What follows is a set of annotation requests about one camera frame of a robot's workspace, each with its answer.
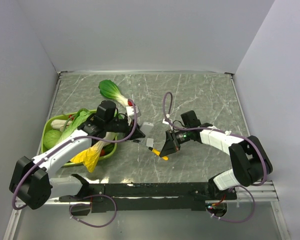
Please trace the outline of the white remote control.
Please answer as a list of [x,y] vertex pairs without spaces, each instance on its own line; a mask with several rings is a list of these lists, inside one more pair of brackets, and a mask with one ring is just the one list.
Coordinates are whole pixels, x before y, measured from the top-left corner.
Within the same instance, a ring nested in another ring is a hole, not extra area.
[[153,127],[153,123],[145,121],[140,125],[140,130],[143,132],[144,135],[147,136],[152,131]]

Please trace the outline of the white battery cover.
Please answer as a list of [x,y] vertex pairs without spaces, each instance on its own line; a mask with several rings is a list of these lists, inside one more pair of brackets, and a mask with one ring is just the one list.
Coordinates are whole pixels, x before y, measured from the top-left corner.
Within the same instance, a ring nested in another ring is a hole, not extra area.
[[147,138],[145,144],[148,148],[153,148],[154,147],[154,139],[153,138]]

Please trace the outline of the yellow handled screwdriver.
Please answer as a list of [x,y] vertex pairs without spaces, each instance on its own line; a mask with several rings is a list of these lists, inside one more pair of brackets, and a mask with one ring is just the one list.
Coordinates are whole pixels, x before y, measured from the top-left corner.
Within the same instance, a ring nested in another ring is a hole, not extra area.
[[156,150],[155,148],[153,147],[148,147],[148,149],[154,153],[156,156],[160,157],[161,159],[165,160],[165,161],[168,161],[169,158],[167,156],[160,156],[160,152],[158,150]]

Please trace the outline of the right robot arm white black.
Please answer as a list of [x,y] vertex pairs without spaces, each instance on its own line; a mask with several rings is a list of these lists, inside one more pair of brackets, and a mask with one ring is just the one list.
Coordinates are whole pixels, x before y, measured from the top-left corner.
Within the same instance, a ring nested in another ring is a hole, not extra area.
[[256,136],[243,137],[229,131],[221,132],[210,123],[201,124],[193,110],[181,114],[185,128],[165,132],[165,143],[159,156],[164,158],[181,150],[181,144],[190,140],[209,145],[229,155],[231,169],[210,178],[208,193],[220,199],[226,190],[249,187],[273,171],[273,166]]

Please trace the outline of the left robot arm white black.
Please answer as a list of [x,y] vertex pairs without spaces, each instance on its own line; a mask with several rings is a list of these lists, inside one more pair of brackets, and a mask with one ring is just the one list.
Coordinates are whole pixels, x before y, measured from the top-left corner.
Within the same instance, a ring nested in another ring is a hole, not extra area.
[[12,174],[9,190],[12,192],[12,208],[21,210],[17,200],[25,207],[35,210],[43,206],[47,200],[63,196],[72,196],[77,201],[85,200],[89,195],[89,183],[80,175],[73,174],[64,178],[56,178],[56,172],[77,154],[89,149],[93,142],[115,143],[106,133],[123,133],[122,142],[143,138],[145,135],[138,127],[140,111],[132,103],[126,107],[127,117],[115,118],[116,104],[104,100],[95,113],[82,123],[69,137],[50,150],[34,156],[21,157],[17,160]]

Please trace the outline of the red tomato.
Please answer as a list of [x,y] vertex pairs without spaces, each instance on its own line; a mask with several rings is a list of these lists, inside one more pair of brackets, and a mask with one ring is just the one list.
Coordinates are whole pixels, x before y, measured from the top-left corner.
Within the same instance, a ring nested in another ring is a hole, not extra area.
[[100,156],[104,156],[106,154],[106,151],[104,149],[101,150]]

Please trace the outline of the napa cabbage yellow white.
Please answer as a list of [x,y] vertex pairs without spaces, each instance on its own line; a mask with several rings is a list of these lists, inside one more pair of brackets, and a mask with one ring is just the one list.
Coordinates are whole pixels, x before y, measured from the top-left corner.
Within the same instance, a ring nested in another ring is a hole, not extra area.
[[83,164],[89,173],[92,173],[99,161],[101,151],[103,147],[108,144],[115,144],[99,140],[97,143],[92,145],[90,148],[80,152],[73,157],[70,162],[73,164]]

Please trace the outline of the green bok choy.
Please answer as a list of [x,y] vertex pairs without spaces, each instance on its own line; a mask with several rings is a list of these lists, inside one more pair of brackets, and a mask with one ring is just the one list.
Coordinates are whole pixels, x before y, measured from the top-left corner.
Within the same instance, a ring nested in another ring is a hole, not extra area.
[[131,107],[132,103],[122,95],[119,87],[109,79],[102,80],[99,85],[100,94],[110,100],[117,101],[123,107]]

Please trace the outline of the green lettuce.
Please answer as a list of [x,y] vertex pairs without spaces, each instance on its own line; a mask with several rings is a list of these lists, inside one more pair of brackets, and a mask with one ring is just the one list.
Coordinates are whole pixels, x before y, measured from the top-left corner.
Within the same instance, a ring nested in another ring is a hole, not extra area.
[[86,108],[80,109],[74,116],[73,121],[68,127],[62,132],[60,138],[56,142],[56,145],[68,138],[82,123],[84,123],[87,118],[92,114],[91,111]]

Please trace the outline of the white radish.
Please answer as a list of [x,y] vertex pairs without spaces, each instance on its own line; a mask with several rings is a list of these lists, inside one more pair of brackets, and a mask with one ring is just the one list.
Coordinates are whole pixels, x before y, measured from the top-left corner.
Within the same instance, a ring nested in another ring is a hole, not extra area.
[[66,123],[66,120],[55,119],[51,122],[50,126],[54,130],[58,130],[60,132],[63,132],[65,130],[65,128],[67,127],[67,123]]

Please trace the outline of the round green cabbage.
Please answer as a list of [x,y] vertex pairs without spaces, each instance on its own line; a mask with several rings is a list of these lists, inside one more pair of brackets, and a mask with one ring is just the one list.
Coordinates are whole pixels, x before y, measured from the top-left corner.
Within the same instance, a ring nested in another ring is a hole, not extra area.
[[43,136],[43,145],[46,147],[47,150],[53,148],[57,144],[61,135],[62,133],[56,129],[47,131]]

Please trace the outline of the green plastic basket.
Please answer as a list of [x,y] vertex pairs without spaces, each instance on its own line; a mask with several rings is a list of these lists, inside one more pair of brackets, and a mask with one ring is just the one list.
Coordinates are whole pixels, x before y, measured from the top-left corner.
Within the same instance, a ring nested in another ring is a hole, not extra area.
[[[44,153],[46,152],[48,149],[44,146],[43,144],[43,138],[44,138],[44,135],[47,131],[49,130],[53,130],[52,127],[51,127],[51,122],[53,120],[67,120],[67,119],[74,119],[75,118],[75,114],[77,112],[72,112],[72,113],[67,113],[67,114],[62,114],[62,115],[57,115],[57,116],[54,116],[52,118],[50,118],[44,125],[44,128],[43,128],[43,132],[42,132],[42,137],[41,137],[41,145],[40,145],[40,153]],[[106,143],[106,145],[102,148],[105,150],[106,154],[104,156],[100,156],[99,157],[99,160],[105,160],[105,159],[108,159],[110,158],[116,151],[117,149],[117,144],[116,143]]]

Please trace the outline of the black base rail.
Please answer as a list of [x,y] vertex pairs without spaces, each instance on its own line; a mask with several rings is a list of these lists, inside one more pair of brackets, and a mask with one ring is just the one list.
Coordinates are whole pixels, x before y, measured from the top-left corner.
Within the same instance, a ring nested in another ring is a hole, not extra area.
[[92,213],[105,213],[114,209],[111,197],[118,211],[182,210],[205,211],[206,203],[236,200],[235,190],[218,190],[209,182],[169,183],[91,183],[78,194],[59,198],[62,203],[89,203]]

